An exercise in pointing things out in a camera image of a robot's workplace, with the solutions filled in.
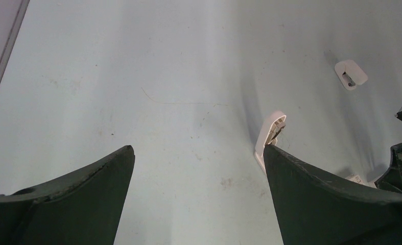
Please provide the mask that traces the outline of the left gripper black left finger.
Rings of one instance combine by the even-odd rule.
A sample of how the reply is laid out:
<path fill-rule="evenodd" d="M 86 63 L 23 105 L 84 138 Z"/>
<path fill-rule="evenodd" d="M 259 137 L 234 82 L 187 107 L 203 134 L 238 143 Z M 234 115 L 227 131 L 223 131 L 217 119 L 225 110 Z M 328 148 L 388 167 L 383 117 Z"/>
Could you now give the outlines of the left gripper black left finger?
<path fill-rule="evenodd" d="M 134 163 L 126 145 L 53 180 L 0 194 L 0 244 L 113 244 Z"/>

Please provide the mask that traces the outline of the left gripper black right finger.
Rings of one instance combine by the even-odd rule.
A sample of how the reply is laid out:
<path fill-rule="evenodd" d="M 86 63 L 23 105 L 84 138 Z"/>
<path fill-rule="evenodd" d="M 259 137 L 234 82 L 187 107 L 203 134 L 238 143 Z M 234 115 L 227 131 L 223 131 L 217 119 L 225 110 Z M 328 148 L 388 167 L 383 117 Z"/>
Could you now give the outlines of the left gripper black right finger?
<path fill-rule="evenodd" d="M 284 244 L 402 244 L 402 194 L 361 185 L 274 146 L 266 175 Z"/>

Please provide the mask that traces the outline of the long white stapler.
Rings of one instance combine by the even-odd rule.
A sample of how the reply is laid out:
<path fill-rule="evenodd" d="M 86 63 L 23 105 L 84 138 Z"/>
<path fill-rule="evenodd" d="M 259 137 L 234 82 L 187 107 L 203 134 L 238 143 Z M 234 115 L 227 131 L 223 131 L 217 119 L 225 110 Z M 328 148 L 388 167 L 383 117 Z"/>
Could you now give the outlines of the long white stapler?
<path fill-rule="evenodd" d="M 265 119 L 254 151 L 254 157 L 263 170 L 264 174 L 266 174 L 265 162 L 264 162 L 264 149 L 267 145 L 276 145 L 277 137 L 282 132 L 282 130 L 286 127 L 286 118 L 287 116 L 281 111 L 273 112 L 267 119 Z"/>

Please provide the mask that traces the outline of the small white mini stapler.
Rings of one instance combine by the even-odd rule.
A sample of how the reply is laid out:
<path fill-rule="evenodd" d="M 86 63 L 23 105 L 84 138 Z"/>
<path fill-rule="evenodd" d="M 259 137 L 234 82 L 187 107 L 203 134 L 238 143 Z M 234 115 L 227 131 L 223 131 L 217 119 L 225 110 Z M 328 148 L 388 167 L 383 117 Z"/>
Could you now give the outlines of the small white mini stapler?
<path fill-rule="evenodd" d="M 368 80 L 366 73 L 353 60 L 340 61 L 334 69 L 342 85 L 348 91 L 356 89 Z"/>

